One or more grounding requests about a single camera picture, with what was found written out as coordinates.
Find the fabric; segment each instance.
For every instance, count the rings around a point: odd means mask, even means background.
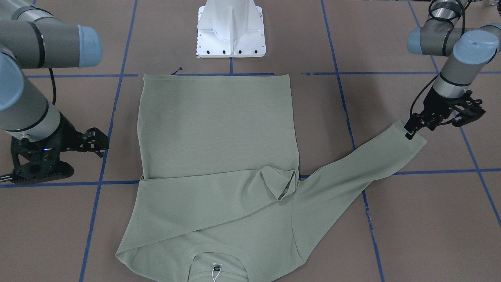
[[[144,174],[117,257],[157,281],[276,280],[306,262],[365,187],[424,146],[403,126],[299,181],[288,75],[145,75]]]

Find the bolt hole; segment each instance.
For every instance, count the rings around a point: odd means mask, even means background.
[[[37,173],[42,169],[39,165],[32,165],[30,166],[30,172],[31,173]]]

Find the shirt sleeve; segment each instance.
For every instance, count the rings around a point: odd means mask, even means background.
[[[348,156],[318,169],[299,183],[292,221],[303,260],[372,181],[399,171],[426,144],[417,134],[412,140],[405,134],[404,121],[399,120]]]

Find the white mounting plate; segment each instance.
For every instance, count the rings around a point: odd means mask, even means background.
[[[198,8],[198,21],[204,8],[205,6]],[[263,9],[258,6],[256,8],[263,21]],[[250,58],[263,57],[266,54],[264,31],[247,32],[239,40],[230,42],[218,37],[214,31],[198,30],[196,44],[197,58]]]

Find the white string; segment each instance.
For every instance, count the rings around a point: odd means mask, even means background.
[[[212,280],[216,282],[217,277],[221,274],[221,268],[219,268],[218,274],[216,275],[216,278],[214,278],[214,269],[212,270]]]

